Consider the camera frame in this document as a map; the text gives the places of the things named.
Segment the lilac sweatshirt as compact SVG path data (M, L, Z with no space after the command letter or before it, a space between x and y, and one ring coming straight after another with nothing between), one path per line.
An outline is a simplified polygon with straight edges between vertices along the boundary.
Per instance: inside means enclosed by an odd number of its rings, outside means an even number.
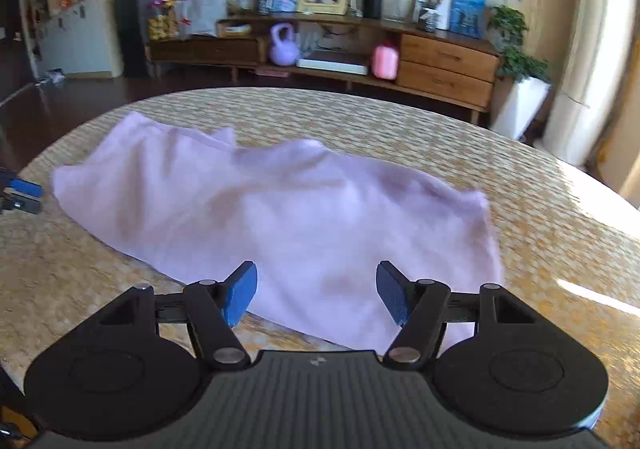
M252 313L348 348L385 351L397 335L376 293L381 261L457 292L503 283L484 194L314 139L245 148L230 128L133 112L84 162L54 170L52 191L91 235L172 280L252 261Z

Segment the gold lace tablecloth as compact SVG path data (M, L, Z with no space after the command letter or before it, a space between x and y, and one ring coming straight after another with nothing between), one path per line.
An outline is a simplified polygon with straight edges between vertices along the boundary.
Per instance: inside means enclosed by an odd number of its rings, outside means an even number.
M315 138L407 165L488 197L506 285L608 369L597 425L615 448L639 443L639 213L578 169L477 126L393 102L289 88L228 87L141 100L154 120L269 146ZM15 381L40 351L120 292L177 284L84 232L47 199L1 217L1 363Z

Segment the jar of yellow snacks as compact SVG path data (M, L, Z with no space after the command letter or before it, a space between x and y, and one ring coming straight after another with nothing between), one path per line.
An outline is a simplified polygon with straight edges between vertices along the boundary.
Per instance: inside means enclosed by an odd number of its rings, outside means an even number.
M148 35L150 41L178 38L179 29L173 1L154 0L149 2Z

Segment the long wooden TV cabinet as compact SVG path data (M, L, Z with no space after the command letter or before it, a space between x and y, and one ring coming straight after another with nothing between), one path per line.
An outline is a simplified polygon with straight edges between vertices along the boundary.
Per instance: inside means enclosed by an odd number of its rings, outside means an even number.
M340 80L469 109L476 122L490 109L499 54L482 40L414 24L351 16L239 15L221 19L213 36L153 41L154 66L226 67L283 76Z

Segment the pink small case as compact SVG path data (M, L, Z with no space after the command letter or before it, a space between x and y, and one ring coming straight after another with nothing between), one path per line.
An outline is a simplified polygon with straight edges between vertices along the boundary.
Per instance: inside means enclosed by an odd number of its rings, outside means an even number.
M399 52L392 43L384 42L375 47L371 58L371 70L377 79L396 80L398 68Z

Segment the tall potted green plant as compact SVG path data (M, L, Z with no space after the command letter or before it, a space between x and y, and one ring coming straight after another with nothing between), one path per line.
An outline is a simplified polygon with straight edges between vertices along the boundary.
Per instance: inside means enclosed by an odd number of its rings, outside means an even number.
M490 129L521 140L559 81L575 0L496 0L487 36L499 52Z

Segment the white flat box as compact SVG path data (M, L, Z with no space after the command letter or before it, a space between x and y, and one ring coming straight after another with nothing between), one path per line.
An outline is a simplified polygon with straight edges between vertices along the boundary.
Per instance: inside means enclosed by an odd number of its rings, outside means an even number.
M313 52L306 57L300 57L296 62L296 67L367 76L369 74L369 59L362 55Z

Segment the white gift bag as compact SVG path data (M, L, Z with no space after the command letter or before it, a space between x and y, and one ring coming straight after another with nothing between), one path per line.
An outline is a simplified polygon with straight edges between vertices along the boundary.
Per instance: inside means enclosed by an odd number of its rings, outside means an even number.
M216 36L217 22L227 17L227 0L178 0L175 13L181 39Z

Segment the purple kettlebell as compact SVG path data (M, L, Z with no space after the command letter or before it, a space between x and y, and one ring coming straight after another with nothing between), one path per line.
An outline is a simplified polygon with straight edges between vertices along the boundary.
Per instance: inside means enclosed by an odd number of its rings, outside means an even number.
M270 34L269 58L271 62L279 67L294 66L299 60L300 49L296 43L292 24L288 22L275 24L270 29Z

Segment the blue painting canvas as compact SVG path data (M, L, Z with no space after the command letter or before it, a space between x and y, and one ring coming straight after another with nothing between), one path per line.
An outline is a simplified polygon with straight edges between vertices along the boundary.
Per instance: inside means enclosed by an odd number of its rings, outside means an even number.
M486 0L451 0L449 31L472 39L484 32Z

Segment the black cylindrical speaker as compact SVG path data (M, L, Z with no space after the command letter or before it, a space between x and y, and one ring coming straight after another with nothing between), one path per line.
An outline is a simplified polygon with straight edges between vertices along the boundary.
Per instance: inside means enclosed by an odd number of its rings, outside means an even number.
M384 0L362 0L362 16L366 19L381 20Z

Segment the white standing air conditioner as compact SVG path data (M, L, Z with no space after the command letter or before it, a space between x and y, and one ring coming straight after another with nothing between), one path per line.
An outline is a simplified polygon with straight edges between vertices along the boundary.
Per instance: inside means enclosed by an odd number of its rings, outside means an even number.
M581 168L603 131L634 33L637 0L578 0L562 82L541 148Z

